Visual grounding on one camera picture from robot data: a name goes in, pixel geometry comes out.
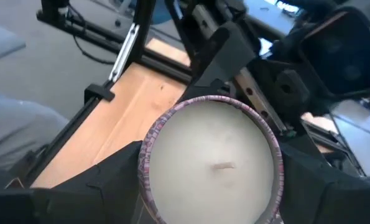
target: candle jar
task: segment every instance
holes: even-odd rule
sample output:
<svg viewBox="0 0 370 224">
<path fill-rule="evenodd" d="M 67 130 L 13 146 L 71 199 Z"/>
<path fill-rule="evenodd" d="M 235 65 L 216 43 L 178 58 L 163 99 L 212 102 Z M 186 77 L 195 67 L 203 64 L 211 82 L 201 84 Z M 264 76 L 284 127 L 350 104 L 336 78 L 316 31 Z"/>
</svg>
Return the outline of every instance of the candle jar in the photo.
<svg viewBox="0 0 370 224">
<path fill-rule="evenodd" d="M 152 125 L 138 164 L 140 193 L 160 224 L 273 223 L 282 156 L 266 122 L 226 96 L 200 96 Z"/>
</svg>

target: white wax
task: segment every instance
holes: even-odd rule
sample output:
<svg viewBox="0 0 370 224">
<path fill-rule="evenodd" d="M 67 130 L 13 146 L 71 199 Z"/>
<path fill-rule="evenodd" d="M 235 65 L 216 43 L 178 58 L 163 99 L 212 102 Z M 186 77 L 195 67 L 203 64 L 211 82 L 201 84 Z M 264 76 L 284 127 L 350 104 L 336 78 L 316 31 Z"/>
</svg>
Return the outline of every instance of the white wax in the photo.
<svg viewBox="0 0 370 224">
<path fill-rule="evenodd" d="M 267 208 L 273 179 L 261 130 L 239 109 L 217 101 L 176 112 L 150 156 L 151 191 L 167 224 L 255 223 Z"/>
</svg>

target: black cable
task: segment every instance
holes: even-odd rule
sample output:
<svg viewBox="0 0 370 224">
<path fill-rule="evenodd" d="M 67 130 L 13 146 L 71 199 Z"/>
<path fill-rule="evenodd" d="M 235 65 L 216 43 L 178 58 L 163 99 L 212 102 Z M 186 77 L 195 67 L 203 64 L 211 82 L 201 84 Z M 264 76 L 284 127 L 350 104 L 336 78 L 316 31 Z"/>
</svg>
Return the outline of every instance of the black cable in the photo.
<svg viewBox="0 0 370 224">
<path fill-rule="evenodd" d="M 69 10 L 68 12 L 71 14 L 71 16 L 72 16 L 72 12 L 71 11 L 73 11 L 78 16 L 78 18 L 80 18 L 81 22 L 83 23 L 83 29 L 82 29 L 81 32 L 82 32 L 82 34 L 85 35 L 85 33 L 86 33 L 86 21 L 85 21 L 84 17 L 71 4 L 68 5 L 68 10 Z M 78 49 L 80 49 L 81 53 L 85 57 L 87 57 L 87 58 L 89 58 L 89 59 L 91 59 L 91 60 L 93 60 L 95 62 L 102 63 L 104 65 L 114 65 L 115 62 L 113 62 L 113 61 L 100 59 L 100 58 L 95 57 L 92 54 L 88 53 L 87 51 L 85 51 L 80 46 L 80 44 L 78 43 L 77 36 L 75 34 L 73 34 L 73 39 L 74 39 L 75 45 L 78 47 Z"/>
</svg>

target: wooden board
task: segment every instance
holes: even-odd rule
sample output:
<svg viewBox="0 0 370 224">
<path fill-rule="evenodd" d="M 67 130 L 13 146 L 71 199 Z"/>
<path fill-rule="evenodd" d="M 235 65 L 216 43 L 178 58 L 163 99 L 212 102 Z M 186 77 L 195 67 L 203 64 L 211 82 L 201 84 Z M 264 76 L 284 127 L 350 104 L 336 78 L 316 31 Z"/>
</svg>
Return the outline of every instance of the wooden board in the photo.
<svg viewBox="0 0 370 224">
<path fill-rule="evenodd" d="M 189 64 L 185 52 L 159 40 L 148 48 Z M 132 141 L 142 140 L 152 123 L 180 98 L 185 85 L 132 64 L 44 169 L 32 187 L 54 187 L 99 163 Z"/>
</svg>

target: gray fabric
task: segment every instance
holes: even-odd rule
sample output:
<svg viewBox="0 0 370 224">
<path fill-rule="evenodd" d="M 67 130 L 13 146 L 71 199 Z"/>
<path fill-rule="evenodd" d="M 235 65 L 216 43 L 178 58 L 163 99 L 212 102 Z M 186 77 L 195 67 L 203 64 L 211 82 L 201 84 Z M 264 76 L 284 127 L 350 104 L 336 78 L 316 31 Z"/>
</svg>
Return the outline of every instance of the gray fabric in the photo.
<svg viewBox="0 0 370 224">
<path fill-rule="evenodd" d="M 0 27 L 0 58 L 24 47 L 24 40 Z"/>
<path fill-rule="evenodd" d="M 50 143 L 67 122 L 50 108 L 0 95 L 0 169 Z"/>
</svg>

